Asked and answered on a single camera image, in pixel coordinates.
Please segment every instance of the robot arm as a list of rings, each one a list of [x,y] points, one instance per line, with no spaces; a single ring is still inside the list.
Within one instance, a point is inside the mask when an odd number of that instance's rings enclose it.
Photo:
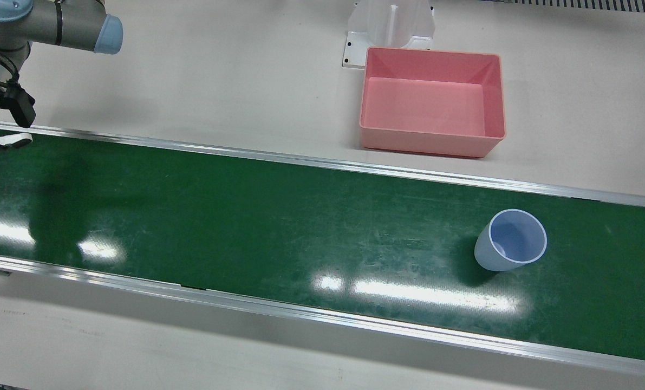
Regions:
[[[18,83],[31,42],[116,54],[122,23],[107,15],[104,0],[0,0],[0,109],[30,127],[35,100]]]

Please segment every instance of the plastic cup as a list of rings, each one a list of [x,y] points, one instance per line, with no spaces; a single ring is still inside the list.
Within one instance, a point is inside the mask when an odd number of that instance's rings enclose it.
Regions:
[[[535,216],[523,210],[502,210],[479,235],[474,257],[489,271],[508,271],[540,259],[547,244],[546,230]]]

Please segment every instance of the green conveyor belt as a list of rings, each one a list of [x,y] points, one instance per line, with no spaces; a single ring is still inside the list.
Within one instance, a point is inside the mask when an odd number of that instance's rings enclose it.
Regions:
[[[499,210],[537,263],[485,271]],[[0,255],[645,360],[645,208],[36,135],[0,153]]]

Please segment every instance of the white table surface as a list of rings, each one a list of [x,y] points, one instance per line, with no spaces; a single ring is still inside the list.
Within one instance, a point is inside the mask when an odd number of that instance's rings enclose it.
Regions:
[[[508,135],[483,160],[360,147],[352,0],[108,2],[118,55],[37,44],[22,83],[42,126],[645,195],[645,14],[431,4],[434,49],[502,57]]]

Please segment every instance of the pink plastic bin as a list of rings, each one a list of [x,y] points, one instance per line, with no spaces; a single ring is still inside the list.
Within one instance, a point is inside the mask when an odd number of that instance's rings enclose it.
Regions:
[[[500,57],[371,47],[360,126],[366,148],[485,157],[505,138]]]

